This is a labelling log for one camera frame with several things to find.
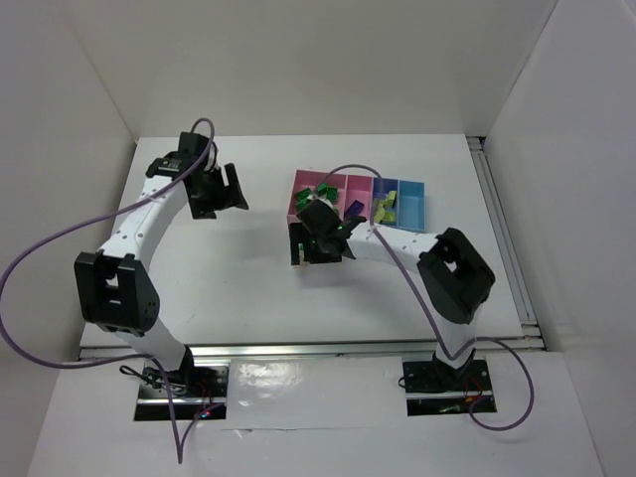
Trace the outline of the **purple lego brick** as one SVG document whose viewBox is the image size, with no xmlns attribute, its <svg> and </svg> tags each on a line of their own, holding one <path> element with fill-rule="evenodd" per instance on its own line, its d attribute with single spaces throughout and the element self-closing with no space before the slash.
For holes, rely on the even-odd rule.
<svg viewBox="0 0 636 477">
<path fill-rule="evenodd" d="M 358 200 L 355 200 L 345 211 L 345 217 L 359 215 L 364 209 L 364 204 Z"/>
</svg>

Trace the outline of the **large pink container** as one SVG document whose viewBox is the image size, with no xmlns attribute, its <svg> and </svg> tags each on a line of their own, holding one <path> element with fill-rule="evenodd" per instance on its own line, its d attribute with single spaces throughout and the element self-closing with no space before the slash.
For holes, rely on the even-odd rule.
<svg viewBox="0 0 636 477">
<path fill-rule="evenodd" d="M 329 178 L 326 176 L 327 172 L 296 170 L 286 216 L 288 226 L 298 223 L 298 203 L 314 197 L 329 204 L 340 219 L 344 218 L 347 175 L 335 173 Z"/>
</svg>

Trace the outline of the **lime lego brick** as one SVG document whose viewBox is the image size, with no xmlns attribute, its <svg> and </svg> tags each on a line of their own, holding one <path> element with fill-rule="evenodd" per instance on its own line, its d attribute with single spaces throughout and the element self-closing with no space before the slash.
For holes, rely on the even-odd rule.
<svg viewBox="0 0 636 477">
<path fill-rule="evenodd" d="M 388 203 L 386 200 L 374 199 L 374 202 L 373 202 L 374 209 L 389 209 L 390 207 L 391 207 L 391 204 Z"/>
<path fill-rule="evenodd" d="M 386 211 L 384 209 L 377 210 L 374 214 L 374 222 L 380 223 L 386 215 Z"/>
<path fill-rule="evenodd" d="M 397 198 L 397 192 L 396 191 L 389 191 L 385 197 L 385 200 L 391 204 L 391 208 L 393 208 L 395 206 L 395 202 L 396 202 L 396 198 Z"/>
<path fill-rule="evenodd" d="M 383 224 L 394 224 L 397 221 L 396 213 L 393 211 L 385 211 L 382 223 Z"/>
</svg>

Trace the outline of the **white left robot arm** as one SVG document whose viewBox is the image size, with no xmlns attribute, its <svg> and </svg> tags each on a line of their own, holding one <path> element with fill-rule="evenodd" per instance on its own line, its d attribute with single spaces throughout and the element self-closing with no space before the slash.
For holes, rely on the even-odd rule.
<svg viewBox="0 0 636 477">
<path fill-rule="evenodd" d="M 83 319 L 147 355 L 156 375 L 164 371 L 171 384 L 187 388 L 200 373 L 190 348 L 161 321 L 160 296 L 148 270 L 161 239 L 185 207 L 197 220 L 214 219 L 229 208 L 246 210 L 248 204 L 233 163 L 199 169 L 178 182 L 185 162 L 166 162 L 166 167 L 149 168 L 138 197 L 143 205 L 125 215 L 98 251 L 80 253 L 74 271 Z"/>
</svg>

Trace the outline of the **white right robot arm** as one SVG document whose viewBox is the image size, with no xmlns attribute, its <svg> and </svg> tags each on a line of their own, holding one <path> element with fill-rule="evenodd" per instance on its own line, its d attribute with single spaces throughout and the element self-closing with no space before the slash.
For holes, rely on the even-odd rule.
<svg viewBox="0 0 636 477">
<path fill-rule="evenodd" d="M 420 393 L 444 393 L 468 381 L 475 354 L 476 318 L 496 277 L 460 230 L 414 233 L 362 216 L 341 219 L 315 199 L 288 225 L 291 263 L 335 263 L 345 258 L 398 268 L 437 340 Z"/>
</svg>

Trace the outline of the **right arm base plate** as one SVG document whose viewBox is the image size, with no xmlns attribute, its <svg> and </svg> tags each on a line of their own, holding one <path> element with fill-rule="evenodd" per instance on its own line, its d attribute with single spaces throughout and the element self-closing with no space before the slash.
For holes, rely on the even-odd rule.
<svg viewBox="0 0 636 477">
<path fill-rule="evenodd" d="M 468 414 L 497 410 L 487 362 L 473 361 L 460 377 L 444 377 L 431 361 L 402 363 L 397 385 L 405 392 L 408 416 Z"/>
</svg>

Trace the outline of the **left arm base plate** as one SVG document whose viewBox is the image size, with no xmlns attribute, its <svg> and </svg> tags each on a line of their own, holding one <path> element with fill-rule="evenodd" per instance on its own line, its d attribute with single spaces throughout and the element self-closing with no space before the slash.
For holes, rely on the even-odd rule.
<svg viewBox="0 0 636 477">
<path fill-rule="evenodd" d="M 135 421 L 167 421 L 170 419 L 167 387 L 159 372 L 144 367 L 141 373 L 121 366 L 119 371 L 139 380 L 133 419 Z M 188 385 L 170 380 L 177 420 L 224 420 L 227 417 L 227 395 L 230 367 L 227 365 L 198 367 Z"/>
</svg>

